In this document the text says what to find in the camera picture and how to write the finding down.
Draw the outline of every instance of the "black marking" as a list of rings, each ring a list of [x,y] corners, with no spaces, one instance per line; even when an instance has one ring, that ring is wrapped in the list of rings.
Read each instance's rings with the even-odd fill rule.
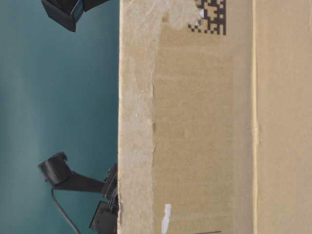
[[[211,34],[214,34],[214,31],[216,31],[218,35],[226,35],[226,0],[200,0],[197,7],[200,11],[203,11],[203,17],[194,26],[188,24],[192,32],[194,32],[192,29],[201,29],[198,30],[199,33],[208,33],[206,31],[210,31]],[[213,11],[213,16],[210,15],[211,7],[216,8]]]

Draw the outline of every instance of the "cardboard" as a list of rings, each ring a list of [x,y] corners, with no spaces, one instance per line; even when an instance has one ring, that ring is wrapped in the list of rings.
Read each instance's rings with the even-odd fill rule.
[[[118,233],[312,231],[310,25],[303,0],[121,1]]]

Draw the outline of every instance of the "torn cardboard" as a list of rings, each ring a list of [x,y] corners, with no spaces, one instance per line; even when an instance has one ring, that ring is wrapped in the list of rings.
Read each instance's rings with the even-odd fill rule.
[[[310,11],[121,1],[118,233],[312,231]]]

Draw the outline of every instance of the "teal wall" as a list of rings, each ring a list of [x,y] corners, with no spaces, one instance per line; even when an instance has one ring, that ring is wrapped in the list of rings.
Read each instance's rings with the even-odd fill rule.
[[[69,234],[37,165],[55,152],[103,180],[117,161],[118,0],[85,13],[76,33],[40,0],[0,3],[0,233]],[[56,197],[83,234],[101,196]]]

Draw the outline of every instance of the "black cable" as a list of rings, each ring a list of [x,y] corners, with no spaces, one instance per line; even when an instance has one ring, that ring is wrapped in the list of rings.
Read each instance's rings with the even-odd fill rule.
[[[51,190],[51,194],[52,194],[52,199],[53,202],[55,203],[55,205],[58,208],[58,211],[63,215],[63,217],[65,218],[65,220],[67,221],[67,223],[72,227],[72,229],[74,229],[76,234],[80,234],[80,231],[78,230],[78,228],[76,227],[76,225],[72,222],[72,220],[69,218],[69,216],[65,213],[65,211],[63,210],[63,208],[60,206],[60,204],[58,203],[58,201],[55,199],[54,196],[54,188],[52,188]]]

